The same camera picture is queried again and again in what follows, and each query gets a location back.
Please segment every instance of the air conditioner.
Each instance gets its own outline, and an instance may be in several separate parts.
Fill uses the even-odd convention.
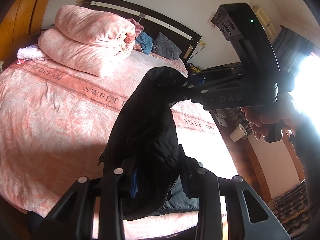
[[[258,18],[263,29],[265,30],[269,40],[272,40],[276,36],[276,30],[273,27],[269,17],[266,15],[264,10],[257,5],[253,6],[252,10],[254,11],[256,17]]]

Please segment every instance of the bed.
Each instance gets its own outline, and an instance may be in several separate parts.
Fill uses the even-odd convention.
[[[148,8],[122,0],[84,0],[83,7],[134,18],[155,38],[162,32],[185,64],[201,36]],[[0,75],[0,194],[22,212],[46,216],[80,176],[102,176],[97,166],[121,107],[145,73],[157,66],[186,70],[133,50],[110,76],[97,77],[53,60],[12,64]],[[217,176],[237,174],[209,112],[184,101],[172,107],[179,143]],[[222,201],[222,214],[226,214]],[[93,235],[97,238],[98,216]],[[197,212],[125,221],[126,239],[170,235],[197,224]]]

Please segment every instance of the window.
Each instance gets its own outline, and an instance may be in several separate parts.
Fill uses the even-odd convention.
[[[290,94],[320,133],[320,58],[314,53],[302,62]]]

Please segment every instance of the dark gray pillow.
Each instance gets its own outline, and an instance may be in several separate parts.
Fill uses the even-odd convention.
[[[175,60],[179,59],[179,55],[182,53],[182,51],[162,33],[159,33],[153,41],[152,52],[162,57]]]

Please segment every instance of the wooden wardrobe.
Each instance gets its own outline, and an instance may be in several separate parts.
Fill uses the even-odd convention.
[[[37,43],[49,0],[15,0],[0,24],[0,61],[3,68],[17,57],[19,48]]]

